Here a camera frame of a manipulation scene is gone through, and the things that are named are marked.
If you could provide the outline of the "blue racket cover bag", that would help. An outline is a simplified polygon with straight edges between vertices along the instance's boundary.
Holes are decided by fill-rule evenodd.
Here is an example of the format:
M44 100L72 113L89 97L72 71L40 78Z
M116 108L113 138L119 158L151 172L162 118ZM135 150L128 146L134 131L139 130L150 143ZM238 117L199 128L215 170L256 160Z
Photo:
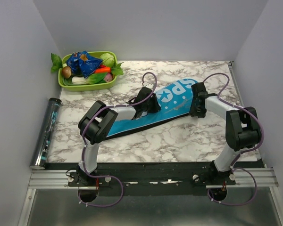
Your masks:
M192 103L191 86L196 80L184 78L155 92L161 110L156 113L146 111L137 119L121 120L114 123L106 140L127 136L151 129L158 125L187 116Z

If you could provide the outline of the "black shuttlecock tube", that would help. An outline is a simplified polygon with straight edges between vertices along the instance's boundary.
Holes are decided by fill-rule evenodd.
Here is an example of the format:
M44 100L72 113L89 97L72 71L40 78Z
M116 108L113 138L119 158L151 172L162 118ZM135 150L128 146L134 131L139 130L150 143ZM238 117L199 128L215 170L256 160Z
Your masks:
M56 125L61 103L62 101L60 99L53 97L48 101L36 147L30 162L30 168L33 170L45 169L52 132Z

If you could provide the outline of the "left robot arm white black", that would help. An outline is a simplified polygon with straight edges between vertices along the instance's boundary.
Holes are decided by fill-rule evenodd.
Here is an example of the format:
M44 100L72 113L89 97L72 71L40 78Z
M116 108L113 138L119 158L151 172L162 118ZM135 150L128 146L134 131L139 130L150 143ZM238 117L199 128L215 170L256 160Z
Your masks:
M115 122L136 120L143 113L157 113L160 110L154 90L147 87L143 87L137 97L122 105L107 106L102 101L96 101L78 124L84 147L75 182L80 181L85 186L94 183L100 143L106 139Z

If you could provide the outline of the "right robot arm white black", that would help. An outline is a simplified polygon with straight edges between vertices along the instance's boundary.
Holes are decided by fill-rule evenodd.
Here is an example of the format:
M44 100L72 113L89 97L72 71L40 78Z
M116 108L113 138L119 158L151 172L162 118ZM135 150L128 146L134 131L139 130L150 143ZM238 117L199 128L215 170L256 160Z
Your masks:
M203 82L191 86L193 99L189 111L191 117L204 118L207 111L225 120L226 145L213 160L208 172L199 175L202 182L219 184L229 176L239 157L253 151L261 144L264 132L253 107L241 107L222 100L215 93L208 93Z

